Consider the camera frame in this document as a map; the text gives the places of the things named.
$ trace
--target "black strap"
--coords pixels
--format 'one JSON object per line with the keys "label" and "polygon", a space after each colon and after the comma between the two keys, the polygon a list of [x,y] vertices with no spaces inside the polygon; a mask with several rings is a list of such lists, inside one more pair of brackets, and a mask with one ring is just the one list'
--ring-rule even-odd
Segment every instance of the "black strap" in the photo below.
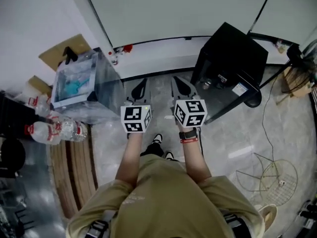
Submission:
{"label": "black strap", "polygon": [[243,219],[238,218],[234,214],[224,215],[227,224],[232,228],[236,238],[252,238],[250,230]]}
{"label": "black strap", "polygon": [[189,132],[180,132],[179,133],[179,138],[180,139],[187,139],[187,138],[191,138],[191,137],[197,137],[196,128],[193,128],[193,130],[191,130]]}
{"label": "black strap", "polygon": [[106,221],[103,221],[103,220],[94,221],[91,224],[85,238],[102,238],[104,235],[104,232],[108,229],[108,227],[109,225]]}

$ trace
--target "red wristband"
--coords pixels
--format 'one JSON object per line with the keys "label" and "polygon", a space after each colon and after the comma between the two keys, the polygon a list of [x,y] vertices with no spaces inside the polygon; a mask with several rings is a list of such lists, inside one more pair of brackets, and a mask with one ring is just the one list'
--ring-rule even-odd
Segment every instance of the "red wristband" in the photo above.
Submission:
{"label": "red wristband", "polygon": [[187,144],[187,143],[192,143],[192,142],[197,142],[198,138],[188,138],[188,139],[181,139],[180,142],[182,144]]}

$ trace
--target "black cable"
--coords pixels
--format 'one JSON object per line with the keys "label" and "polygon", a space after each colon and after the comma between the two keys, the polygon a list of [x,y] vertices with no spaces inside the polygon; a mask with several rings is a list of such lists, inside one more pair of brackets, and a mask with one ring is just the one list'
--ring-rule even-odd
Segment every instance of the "black cable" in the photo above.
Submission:
{"label": "black cable", "polygon": [[203,144],[202,144],[202,128],[198,128],[198,133],[199,133],[199,143],[200,143],[200,148],[202,150],[202,156],[204,156],[204,150],[203,150]]}
{"label": "black cable", "polygon": [[273,89],[273,86],[274,86],[274,83],[276,82],[276,80],[277,80],[277,77],[274,79],[274,82],[273,82],[273,84],[272,84],[272,86],[271,86],[271,90],[270,90],[270,92],[269,92],[268,99],[267,99],[266,104],[265,104],[265,106],[264,106],[263,116],[262,116],[262,127],[263,127],[263,129],[264,129],[265,136],[266,136],[266,138],[267,138],[269,144],[270,144],[271,147],[272,147],[272,161],[273,161],[273,162],[274,162],[274,147],[273,147],[271,141],[269,140],[269,138],[268,138],[268,136],[267,136],[267,133],[266,133],[266,130],[265,130],[265,127],[264,127],[264,113],[265,113],[266,105],[267,105],[268,101],[270,100],[271,93],[272,93],[272,89]]}
{"label": "black cable", "polygon": [[254,20],[254,22],[253,22],[253,24],[252,24],[250,30],[248,31],[248,34],[251,33],[251,31],[253,30],[253,28],[254,28],[256,22],[257,22],[258,19],[260,18],[260,15],[261,15],[261,13],[262,13],[262,11],[263,11],[263,9],[264,9],[266,3],[267,3],[267,0],[264,1],[264,3],[263,3],[263,5],[262,5],[262,7],[261,7],[261,9],[260,9],[260,11],[259,11],[259,13],[258,13],[256,19]]}

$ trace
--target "water bottle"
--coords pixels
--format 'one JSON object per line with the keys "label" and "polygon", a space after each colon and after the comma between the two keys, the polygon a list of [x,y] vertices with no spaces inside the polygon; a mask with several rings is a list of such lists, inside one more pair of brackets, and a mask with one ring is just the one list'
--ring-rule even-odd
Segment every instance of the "water bottle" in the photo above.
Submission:
{"label": "water bottle", "polygon": [[88,131],[86,126],[72,119],[65,119],[59,122],[60,137],[62,140],[81,142],[87,137]]}
{"label": "water bottle", "polygon": [[42,144],[58,145],[61,141],[59,128],[53,124],[37,121],[28,127],[32,138]]}
{"label": "water bottle", "polygon": [[50,115],[50,102],[51,99],[46,95],[29,99],[29,105],[34,108],[35,114],[41,117],[47,117]]}
{"label": "water bottle", "polygon": [[29,106],[34,108],[36,115],[51,119],[54,122],[63,120],[64,117],[60,113],[50,110],[50,103],[51,98],[47,95],[29,98]]}

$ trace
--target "black pole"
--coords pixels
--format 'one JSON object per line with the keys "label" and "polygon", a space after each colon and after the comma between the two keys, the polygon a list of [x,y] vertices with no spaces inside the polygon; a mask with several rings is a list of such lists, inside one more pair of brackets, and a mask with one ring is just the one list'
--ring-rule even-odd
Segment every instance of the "black pole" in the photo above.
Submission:
{"label": "black pole", "polygon": [[281,69],[279,69],[278,72],[276,72],[267,81],[265,81],[262,85],[260,85],[260,89],[265,87],[267,84],[269,84],[272,79],[275,79],[279,74],[281,74],[287,67],[291,65],[292,65],[292,62],[290,60],[285,65],[282,65]]}

